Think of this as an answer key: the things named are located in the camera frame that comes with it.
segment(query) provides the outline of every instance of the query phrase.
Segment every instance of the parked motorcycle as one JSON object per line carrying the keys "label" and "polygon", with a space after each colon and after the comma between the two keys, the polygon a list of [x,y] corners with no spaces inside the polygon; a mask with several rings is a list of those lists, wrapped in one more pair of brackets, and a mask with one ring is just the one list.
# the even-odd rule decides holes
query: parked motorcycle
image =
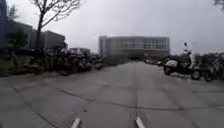
{"label": "parked motorcycle", "polygon": [[170,75],[171,73],[177,72],[180,74],[184,75],[190,75],[193,80],[199,80],[201,76],[206,76],[206,81],[209,81],[209,78],[211,77],[209,75],[210,72],[205,70],[205,68],[201,68],[201,66],[194,65],[191,67],[191,51],[190,50],[185,50],[188,55],[188,61],[181,61],[181,60],[169,60],[165,65],[164,65],[164,73],[166,75]]}

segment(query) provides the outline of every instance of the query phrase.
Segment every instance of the road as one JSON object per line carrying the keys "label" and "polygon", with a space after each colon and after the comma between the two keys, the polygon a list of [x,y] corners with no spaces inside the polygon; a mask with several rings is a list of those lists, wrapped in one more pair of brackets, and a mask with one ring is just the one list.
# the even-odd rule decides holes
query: road
{"label": "road", "polygon": [[165,76],[144,63],[127,63],[62,77],[0,78],[4,128],[223,128],[223,83]]}

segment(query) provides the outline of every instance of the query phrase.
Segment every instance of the white building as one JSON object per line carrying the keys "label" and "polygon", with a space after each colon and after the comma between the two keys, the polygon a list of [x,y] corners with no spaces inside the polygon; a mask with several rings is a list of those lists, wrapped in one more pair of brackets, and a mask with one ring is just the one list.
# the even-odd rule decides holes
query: white building
{"label": "white building", "polygon": [[170,54],[168,37],[106,37],[99,38],[99,53],[103,55],[148,55]]}

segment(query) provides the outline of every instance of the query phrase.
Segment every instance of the parked scooter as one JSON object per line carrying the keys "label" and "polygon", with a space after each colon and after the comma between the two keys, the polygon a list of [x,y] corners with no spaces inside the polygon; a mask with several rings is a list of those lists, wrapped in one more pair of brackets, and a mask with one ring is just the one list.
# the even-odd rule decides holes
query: parked scooter
{"label": "parked scooter", "polygon": [[[191,51],[185,50],[188,55],[188,60],[190,60]],[[199,80],[201,78],[201,71],[199,67],[192,66],[192,60],[186,62],[181,60],[168,60],[168,62],[164,65],[164,73],[166,75],[170,75],[171,73],[180,73],[184,75],[191,75],[193,80]]]}

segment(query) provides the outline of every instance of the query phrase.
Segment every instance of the tree branch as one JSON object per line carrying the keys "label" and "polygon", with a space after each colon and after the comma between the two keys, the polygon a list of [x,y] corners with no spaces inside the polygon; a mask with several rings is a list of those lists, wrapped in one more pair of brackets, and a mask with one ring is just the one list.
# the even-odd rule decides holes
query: tree branch
{"label": "tree branch", "polygon": [[53,17],[51,17],[47,22],[43,23],[43,25],[41,26],[42,28],[44,26],[46,26],[47,24],[49,24],[52,20],[54,20],[55,17],[57,17],[60,14],[61,11],[57,12]]}
{"label": "tree branch", "polygon": [[39,0],[34,0],[34,4],[39,8],[39,10],[42,12],[42,8],[41,8],[41,3],[39,2]]}

